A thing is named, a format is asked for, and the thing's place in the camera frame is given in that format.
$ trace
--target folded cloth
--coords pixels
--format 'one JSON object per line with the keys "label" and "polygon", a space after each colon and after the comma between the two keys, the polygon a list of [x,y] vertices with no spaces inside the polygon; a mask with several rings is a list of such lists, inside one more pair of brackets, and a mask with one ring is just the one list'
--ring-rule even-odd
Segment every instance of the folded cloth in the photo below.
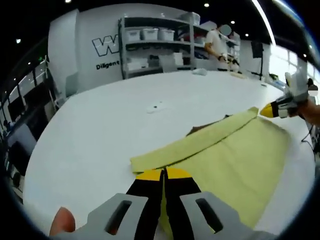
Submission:
{"label": "folded cloth", "polygon": [[[279,182],[290,140],[285,130],[257,114],[257,108],[250,108],[133,157],[132,171],[166,166],[186,170],[202,191],[233,207],[241,221],[253,228]],[[172,237],[166,208],[161,209],[160,223]]]}

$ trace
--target white wall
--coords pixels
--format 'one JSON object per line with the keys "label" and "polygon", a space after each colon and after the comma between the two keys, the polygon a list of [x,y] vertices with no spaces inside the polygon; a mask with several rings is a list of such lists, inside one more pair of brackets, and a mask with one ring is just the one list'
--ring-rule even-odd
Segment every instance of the white wall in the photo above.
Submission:
{"label": "white wall", "polygon": [[[262,44],[263,46],[263,66],[262,74],[264,76],[269,74],[269,60],[271,56],[271,48],[268,44]],[[241,40],[240,44],[240,71],[247,76],[254,77],[250,72],[260,74],[261,70],[261,58],[253,58],[253,52],[251,47],[251,41]]]}
{"label": "white wall", "polygon": [[57,87],[64,91],[66,78],[75,73],[79,92],[122,80],[120,65],[101,69],[96,65],[120,61],[118,20],[125,14],[128,17],[164,14],[175,18],[183,13],[185,11],[166,6],[125,3],[61,16],[51,23],[48,40],[49,68]]}

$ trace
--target finger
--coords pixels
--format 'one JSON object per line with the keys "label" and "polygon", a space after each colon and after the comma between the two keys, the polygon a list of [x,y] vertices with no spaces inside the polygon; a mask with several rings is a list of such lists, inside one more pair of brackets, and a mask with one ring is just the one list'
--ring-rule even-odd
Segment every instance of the finger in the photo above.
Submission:
{"label": "finger", "polygon": [[54,236],[61,232],[71,233],[74,230],[76,230],[75,217],[65,207],[60,207],[53,219],[49,236]]}

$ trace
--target white table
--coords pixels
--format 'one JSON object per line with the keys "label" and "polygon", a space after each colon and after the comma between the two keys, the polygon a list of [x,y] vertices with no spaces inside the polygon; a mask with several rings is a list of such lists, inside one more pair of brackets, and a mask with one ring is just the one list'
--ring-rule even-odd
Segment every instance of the white table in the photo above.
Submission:
{"label": "white table", "polygon": [[[60,206],[75,216],[88,213],[135,176],[129,159],[183,138],[193,126],[221,120],[250,107],[264,107],[283,93],[257,80],[227,72],[190,71],[141,76],[104,85],[70,98],[41,135],[26,171],[23,204],[48,234]],[[152,114],[152,107],[162,108]],[[308,133],[299,117],[273,119],[292,136],[281,180],[255,229],[279,234],[299,211],[314,182]]]}

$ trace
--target wall logo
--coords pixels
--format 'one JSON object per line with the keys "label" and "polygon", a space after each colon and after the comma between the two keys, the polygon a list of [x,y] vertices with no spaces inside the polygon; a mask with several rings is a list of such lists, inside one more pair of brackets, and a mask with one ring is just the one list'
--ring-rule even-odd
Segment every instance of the wall logo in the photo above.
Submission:
{"label": "wall logo", "polygon": [[104,38],[96,38],[92,40],[92,44],[99,57],[106,56],[107,54],[119,53],[118,34],[105,36]]}
{"label": "wall logo", "polygon": [[108,62],[108,63],[100,63],[98,65],[96,65],[96,69],[108,69],[111,66],[115,66],[115,65],[120,65],[120,61],[113,61],[113,62]]}

